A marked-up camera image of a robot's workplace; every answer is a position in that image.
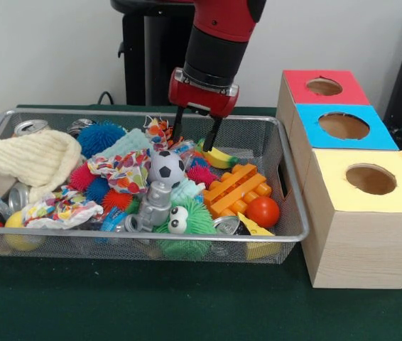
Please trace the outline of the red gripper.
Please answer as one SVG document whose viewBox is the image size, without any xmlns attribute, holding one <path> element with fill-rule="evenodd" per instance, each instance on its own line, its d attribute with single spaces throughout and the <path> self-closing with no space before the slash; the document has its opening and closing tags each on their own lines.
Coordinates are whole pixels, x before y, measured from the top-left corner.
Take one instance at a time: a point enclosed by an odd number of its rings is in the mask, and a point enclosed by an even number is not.
<svg viewBox="0 0 402 341">
<path fill-rule="evenodd" d="M 204 87 L 188 78 L 182 68 L 176 67 L 170 76 L 168 88 L 169 102 L 178 106 L 170 139 L 173 143 L 180 140 L 182 117 L 186 108 L 207 112 L 214 117 L 214 124 L 205 137 L 202 151 L 211 151 L 222 120 L 232 113 L 238 96 L 239 86 L 236 84 L 225 89 Z"/>
</svg>

